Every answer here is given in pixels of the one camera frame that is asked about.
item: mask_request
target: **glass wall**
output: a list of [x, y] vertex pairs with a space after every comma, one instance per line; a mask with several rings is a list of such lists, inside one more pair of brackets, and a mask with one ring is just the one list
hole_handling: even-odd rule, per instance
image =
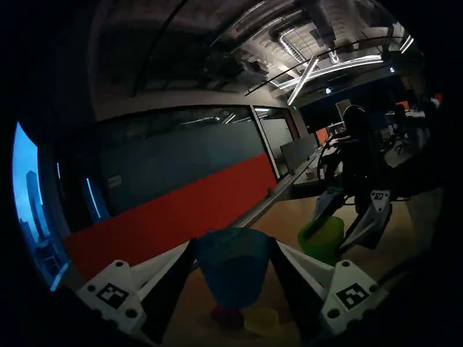
[[280, 147], [298, 137], [291, 114], [287, 109], [264, 106], [255, 106], [254, 110], [269, 142], [280, 177], [283, 177], [288, 173], [288, 166]]
[[37, 147], [17, 125], [13, 147], [13, 189], [16, 211], [25, 242], [37, 269], [51, 290], [68, 266], [61, 241], [52, 232], [49, 207], [39, 187]]
[[72, 232], [266, 154], [249, 106], [123, 116], [56, 146]]

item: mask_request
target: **wooden table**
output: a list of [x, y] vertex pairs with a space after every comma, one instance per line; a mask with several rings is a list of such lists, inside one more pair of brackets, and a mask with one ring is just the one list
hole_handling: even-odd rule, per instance
[[[297, 233], [312, 218], [317, 198], [280, 201], [273, 205], [252, 228], [265, 232], [281, 242], [299, 249]], [[344, 220], [345, 230], [354, 221], [353, 206], [344, 206], [335, 216]], [[404, 203], [394, 203], [391, 221], [376, 250], [356, 246], [344, 258], [351, 259], [370, 276], [377, 278], [394, 265], [416, 252], [416, 240]], [[166, 334], [166, 346], [299, 346], [299, 332], [292, 320], [281, 285], [270, 263], [261, 295], [252, 307], [277, 310], [280, 332], [273, 337], [260, 337], [246, 329], [222, 329], [210, 318], [216, 306], [200, 270], [192, 272], [179, 298]]]

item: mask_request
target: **exposed ceiling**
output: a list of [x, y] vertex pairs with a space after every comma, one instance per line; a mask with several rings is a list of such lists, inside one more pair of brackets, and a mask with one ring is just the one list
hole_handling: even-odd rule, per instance
[[[400, 57], [398, 50], [408, 37], [369, 0], [103, 3], [97, 94], [111, 88], [131, 95], [177, 89], [243, 92], [286, 71], [272, 86], [275, 96], [289, 97], [294, 86], [282, 90], [277, 85], [301, 76], [306, 65], [293, 67], [313, 55], [322, 54], [314, 72], [369, 55], [382, 56], [384, 66]], [[306, 83], [302, 95], [316, 84], [345, 83], [375, 67], [323, 75]]]

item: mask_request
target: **red wall panel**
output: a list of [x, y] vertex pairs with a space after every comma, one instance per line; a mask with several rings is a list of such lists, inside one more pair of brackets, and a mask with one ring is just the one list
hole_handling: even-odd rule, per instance
[[80, 274], [114, 259], [130, 265], [229, 225], [277, 185], [266, 154], [245, 160], [64, 239]]

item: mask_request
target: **orange stripe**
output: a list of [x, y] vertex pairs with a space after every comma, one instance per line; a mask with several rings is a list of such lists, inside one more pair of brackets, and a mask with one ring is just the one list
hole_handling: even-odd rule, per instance
[[136, 265], [226, 227], [276, 185], [261, 154], [76, 232], [64, 245], [81, 276], [91, 279], [115, 259]]

